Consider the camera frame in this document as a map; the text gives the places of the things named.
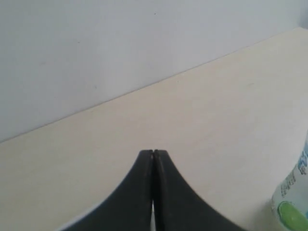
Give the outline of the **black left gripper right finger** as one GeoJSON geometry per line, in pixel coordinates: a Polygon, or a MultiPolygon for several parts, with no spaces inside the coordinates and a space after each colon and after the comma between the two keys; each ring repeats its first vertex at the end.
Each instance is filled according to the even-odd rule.
{"type": "Polygon", "coordinates": [[[157,231],[242,231],[185,181],[165,150],[155,150],[153,203],[157,231]]]}

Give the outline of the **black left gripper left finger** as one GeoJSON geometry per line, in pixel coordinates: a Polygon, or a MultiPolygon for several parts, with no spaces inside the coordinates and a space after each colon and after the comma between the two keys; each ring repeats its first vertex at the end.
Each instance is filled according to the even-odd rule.
{"type": "Polygon", "coordinates": [[[152,214],[153,151],[140,151],[118,187],[66,231],[149,231],[152,214]]]}

